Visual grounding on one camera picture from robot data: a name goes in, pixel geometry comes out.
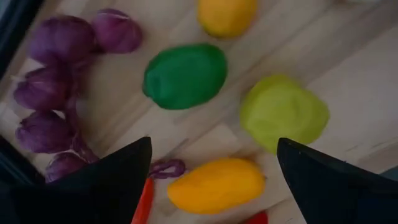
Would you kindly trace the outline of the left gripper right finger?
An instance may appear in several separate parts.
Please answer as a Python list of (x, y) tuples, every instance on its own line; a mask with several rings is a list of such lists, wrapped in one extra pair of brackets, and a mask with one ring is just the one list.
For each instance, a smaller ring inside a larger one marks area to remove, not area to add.
[(308, 224), (397, 223), (397, 181), (280, 138), (277, 158)]

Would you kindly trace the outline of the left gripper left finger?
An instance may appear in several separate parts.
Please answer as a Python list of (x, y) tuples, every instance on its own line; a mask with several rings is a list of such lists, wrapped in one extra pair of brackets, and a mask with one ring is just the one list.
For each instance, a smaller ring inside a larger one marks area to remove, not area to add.
[(143, 137), (55, 182), (1, 187), (1, 223), (130, 224), (151, 157)]

